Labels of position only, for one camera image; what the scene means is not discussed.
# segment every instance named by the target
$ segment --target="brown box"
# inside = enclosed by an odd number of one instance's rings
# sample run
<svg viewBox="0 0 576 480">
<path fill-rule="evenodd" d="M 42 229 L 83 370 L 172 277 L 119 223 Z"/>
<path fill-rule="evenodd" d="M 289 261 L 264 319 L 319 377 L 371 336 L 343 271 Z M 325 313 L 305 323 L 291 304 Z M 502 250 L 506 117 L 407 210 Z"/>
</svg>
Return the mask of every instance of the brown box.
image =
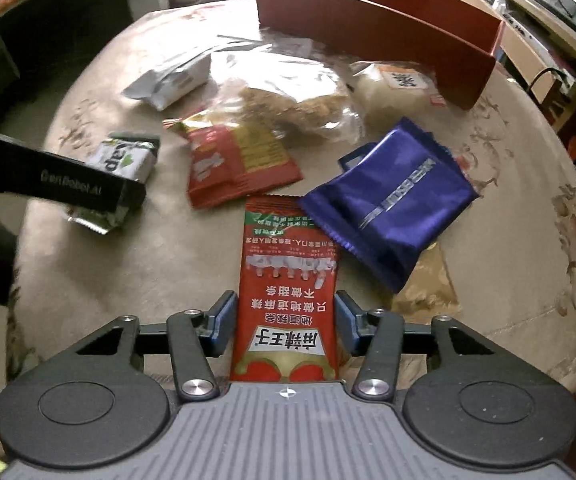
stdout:
<svg viewBox="0 0 576 480">
<path fill-rule="evenodd" d="M 477 102 L 495 66 L 504 23 L 459 0 L 257 0 L 259 23 L 365 60 L 434 69 L 457 106 Z"/>
</svg>

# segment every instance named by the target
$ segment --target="logo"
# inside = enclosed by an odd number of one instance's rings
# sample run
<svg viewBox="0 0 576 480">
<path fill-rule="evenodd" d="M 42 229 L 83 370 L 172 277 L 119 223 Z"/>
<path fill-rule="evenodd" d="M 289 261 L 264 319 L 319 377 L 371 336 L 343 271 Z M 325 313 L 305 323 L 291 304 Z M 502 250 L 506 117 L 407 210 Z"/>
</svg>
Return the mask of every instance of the logo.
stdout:
<svg viewBox="0 0 576 480">
<path fill-rule="evenodd" d="M 124 158 L 124 155 L 127 153 L 126 148 L 129 146 L 130 144 L 127 142 L 120 142 L 116 145 L 112 155 L 104 161 L 106 171 L 116 171 L 117 168 L 124 168 L 132 164 L 132 156 L 127 155 L 126 158 Z"/>
<path fill-rule="evenodd" d="M 396 204 L 404 198 L 408 192 L 413 189 L 415 184 L 424 178 L 430 170 L 436 165 L 436 162 L 432 158 L 427 158 L 421 165 L 413 171 L 406 180 L 404 180 L 395 191 L 390 193 L 381 205 L 377 206 L 375 209 L 370 211 L 359 224 L 360 229 L 366 228 L 366 226 L 372 222 L 377 216 L 385 211 L 390 211 Z"/>
<path fill-rule="evenodd" d="M 279 392 L 279 395 L 281 395 L 284 399 L 290 399 L 291 397 L 297 395 L 297 392 L 292 388 L 286 386 L 283 390 Z"/>
</svg>

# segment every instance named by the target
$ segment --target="red snack packet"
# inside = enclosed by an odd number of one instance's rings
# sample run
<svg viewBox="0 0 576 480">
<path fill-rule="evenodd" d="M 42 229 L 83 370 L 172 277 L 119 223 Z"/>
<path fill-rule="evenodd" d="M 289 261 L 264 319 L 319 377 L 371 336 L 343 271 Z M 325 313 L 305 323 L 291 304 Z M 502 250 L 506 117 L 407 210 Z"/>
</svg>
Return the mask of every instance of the red snack packet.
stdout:
<svg viewBox="0 0 576 480">
<path fill-rule="evenodd" d="M 337 377 L 337 246 L 290 196 L 246 200 L 233 381 Z"/>
<path fill-rule="evenodd" d="M 190 132 L 189 140 L 193 163 L 188 197 L 195 208 L 302 179 L 299 167 L 263 126 L 218 124 Z"/>
</svg>

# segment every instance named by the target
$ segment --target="purple wrapper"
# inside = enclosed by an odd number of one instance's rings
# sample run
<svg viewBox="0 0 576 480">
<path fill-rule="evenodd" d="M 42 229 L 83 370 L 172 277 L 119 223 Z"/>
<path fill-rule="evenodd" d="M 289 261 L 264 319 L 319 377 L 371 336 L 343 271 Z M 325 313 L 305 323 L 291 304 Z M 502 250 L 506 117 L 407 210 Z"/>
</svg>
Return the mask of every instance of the purple wrapper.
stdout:
<svg viewBox="0 0 576 480">
<path fill-rule="evenodd" d="M 393 291 L 421 251 L 478 197 L 443 146 L 408 118 L 359 164 L 300 205 Z"/>
</svg>

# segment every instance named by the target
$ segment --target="gray plastic surface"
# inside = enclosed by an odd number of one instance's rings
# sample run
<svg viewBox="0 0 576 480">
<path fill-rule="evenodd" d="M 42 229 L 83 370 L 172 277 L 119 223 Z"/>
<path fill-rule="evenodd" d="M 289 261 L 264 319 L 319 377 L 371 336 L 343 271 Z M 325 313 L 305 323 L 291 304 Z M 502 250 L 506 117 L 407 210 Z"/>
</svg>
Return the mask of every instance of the gray plastic surface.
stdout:
<svg viewBox="0 0 576 480">
<path fill-rule="evenodd" d="M 415 442 L 384 404 L 341 383 L 233 383 L 215 400 L 186 404 L 168 431 L 122 462 L 46 471 L 15 462 L 3 480 L 520 480 L 574 478 L 549 463 L 521 473 L 472 471 Z"/>
</svg>

